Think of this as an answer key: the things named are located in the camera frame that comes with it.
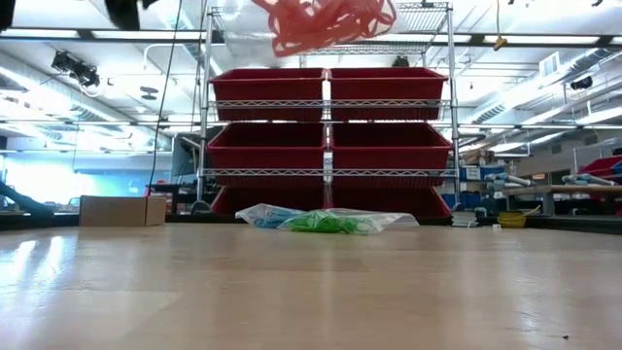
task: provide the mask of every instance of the black object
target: black object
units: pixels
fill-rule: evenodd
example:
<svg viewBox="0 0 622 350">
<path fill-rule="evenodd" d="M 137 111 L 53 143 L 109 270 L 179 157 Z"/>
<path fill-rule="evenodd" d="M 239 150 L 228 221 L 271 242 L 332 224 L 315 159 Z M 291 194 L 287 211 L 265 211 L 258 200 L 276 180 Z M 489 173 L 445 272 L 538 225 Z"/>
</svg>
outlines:
<svg viewBox="0 0 622 350">
<path fill-rule="evenodd" d="M 54 213 L 45 205 L 33 200 L 27 195 L 20 194 L 2 181 L 0 181 L 0 195 L 10 198 L 13 202 L 19 205 L 20 209 L 30 213 L 32 216 L 45 219 L 53 218 L 54 216 Z"/>
<path fill-rule="evenodd" d="M 147 10 L 157 1 L 143 0 L 143 9 Z M 137 3 L 138 0 L 106 0 L 110 21 L 121 30 L 140 30 Z"/>
<path fill-rule="evenodd" d="M 69 77 L 77 80 L 83 87 L 99 87 L 100 81 L 97 67 L 87 66 L 84 62 L 72 57 L 67 52 L 56 52 L 52 61 L 52 68 L 61 73 L 69 73 Z"/>
<path fill-rule="evenodd" d="M 16 0 L 0 1 L 0 32 L 7 30 L 13 24 L 13 14 L 16 11 Z"/>
<path fill-rule="evenodd" d="M 392 67 L 410 67 L 410 62 L 408 62 L 407 56 L 398 56 L 396 60 L 393 61 Z"/>
<path fill-rule="evenodd" d="M 570 83 L 570 88 L 572 88 L 573 90 L 586 89 L 586 88 L 591 88 L 593 84 L 594 84 L 594 81 L 592 80 L 592 77 L 590 76 L 590 77 L 581 79 L 580 81 Z"/>
<path fill-rule="evenodd" d="M 192 208 L 190 209 L 190 213 L 193 214 L 193 215 L 211 214 L 212 213 L 212 206 L 209 205 L 206 201 L 199 200 L 199 201 L 196 201 L 192 205 Z"/>
</svg>

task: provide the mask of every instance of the red plastic tray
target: red plastic tray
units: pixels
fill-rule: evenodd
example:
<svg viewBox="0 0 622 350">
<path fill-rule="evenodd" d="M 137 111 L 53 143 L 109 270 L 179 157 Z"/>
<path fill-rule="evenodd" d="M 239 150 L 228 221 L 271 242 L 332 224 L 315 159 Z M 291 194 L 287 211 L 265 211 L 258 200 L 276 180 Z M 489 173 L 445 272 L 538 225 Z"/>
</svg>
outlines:
<svg viewBox="0 0 622 350">
<path fill-rule="evenodd" d="M 579 170 L 580 174 L 590 174 L 596 177 L 612 177 L 615 172 L 613 168 L 622 161 L 622 156 L 605 157 L 592 161 L 587 166 Z"/>
<path fill-rule="evenodd" d="M 321 68 L 234 69 L 212 80 L 218 101 L 322 100 Z M 318 122 L 322 108 L 219 109 L 221 121 Z"/>
<path fill-rule="evenodd" d="M 381 190 L 332 188 L 333 208 L 408 213 L 415 218 L 447 218 L 451 211 L 435 189 Z"/>
<path fill-rule="evenodd" d="M 447 78 L 426 68 L 335 68 L 328 73 L 333 100 L 406 99 L 440 100 Z M 332 108 L 336 121 L 353 120 L 437 120 L 434 107 Z"/>
<path fill-rule="evenodd" d="M 330 133 L 333 169 L 445 169 L 451 143 L 416 123 L 342 123 Z M 421 189 L 442 185 L 432 177 L 338 177 L 336 186 Z"/>
<path fill-rule="evenodd" d="M 327 147 L 320 123 L 229 124 L 207 146 L 215 169 L 322 169 Z M 218 176 L 220 185 L 244 188 L 318 187 L 321 176 Z"/>
<path fill-rule="evenodd" d="M 261 203 L 305 211 L 322 209 L 325 207 L 324 187 L 295 190 L 223 188 L 214 199 L 212 210 L 217 214 L 234 215 Z"/>
</svg>

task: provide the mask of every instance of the green object in bag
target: green object in bag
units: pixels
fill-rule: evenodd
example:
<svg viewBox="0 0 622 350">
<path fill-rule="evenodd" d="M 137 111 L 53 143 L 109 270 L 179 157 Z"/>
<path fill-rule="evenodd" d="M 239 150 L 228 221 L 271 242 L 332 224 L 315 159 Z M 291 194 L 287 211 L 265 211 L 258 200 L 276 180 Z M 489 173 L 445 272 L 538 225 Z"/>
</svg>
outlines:
<svg viewBox="0 0 622 350">
<path fill-rule="evenodd" d="M 326 211 L 313 211 L 289 219 L 282 228 L 297 232 L 368 234 L 373 231 L 371 220 L 337 216 Z"/>
</svg>

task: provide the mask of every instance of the cardboard box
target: cardboard box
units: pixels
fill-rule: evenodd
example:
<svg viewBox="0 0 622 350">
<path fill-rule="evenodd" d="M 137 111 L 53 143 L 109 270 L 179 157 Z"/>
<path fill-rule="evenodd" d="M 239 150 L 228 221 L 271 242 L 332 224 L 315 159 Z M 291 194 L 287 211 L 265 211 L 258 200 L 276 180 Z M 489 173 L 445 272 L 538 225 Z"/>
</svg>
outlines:
<svg viewBox="0 0 622 350">
<path fill-rule="evenodd" d="M 83 195 L 80 199 L 82 227 L 147 227 L 164 224 L 166 198 L 104 197 Z"/>
</svg>

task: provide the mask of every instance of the workbench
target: workbench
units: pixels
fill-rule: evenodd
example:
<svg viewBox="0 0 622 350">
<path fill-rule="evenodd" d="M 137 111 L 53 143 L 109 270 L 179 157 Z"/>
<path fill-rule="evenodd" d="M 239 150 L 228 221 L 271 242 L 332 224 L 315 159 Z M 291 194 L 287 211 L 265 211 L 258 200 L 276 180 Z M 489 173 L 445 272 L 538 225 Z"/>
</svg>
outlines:
<svg viewBox="0 0 622 350">
<path fill-rule="evenodd" d="M 516 195 L 522 194 L 542 194 L 542 213 L 545 215 L 555 215 L 555 193 L 587 193 L 600 194 L 613 200 L 615 197 L 622 195 L 622 186 L 565 186 L 565 185 L 545 185 L 526 188 L 514 188 L 503 190 L 503 194 L 507 197 L 507 210 L 513 209 L 512 203 Z"/>
</svg>

